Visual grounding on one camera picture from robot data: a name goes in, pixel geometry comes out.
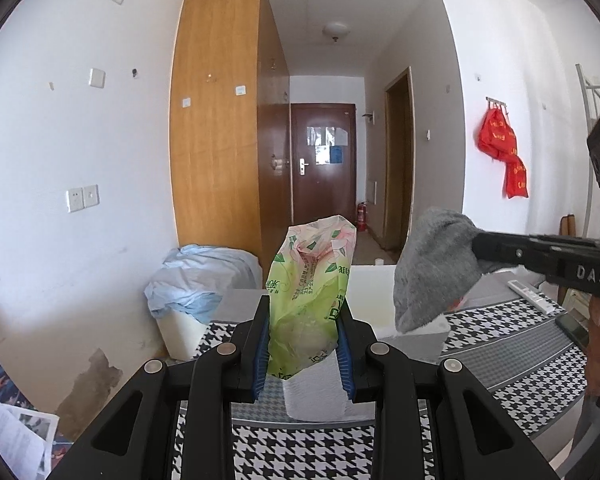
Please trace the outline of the person right hand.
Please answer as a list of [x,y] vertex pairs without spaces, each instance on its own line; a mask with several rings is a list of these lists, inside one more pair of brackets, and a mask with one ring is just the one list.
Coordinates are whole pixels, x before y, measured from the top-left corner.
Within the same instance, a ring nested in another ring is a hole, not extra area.
[[589,396],[600,396],[600,298],[591,297],[588,304],[588,346],[586,347],[585,379]]

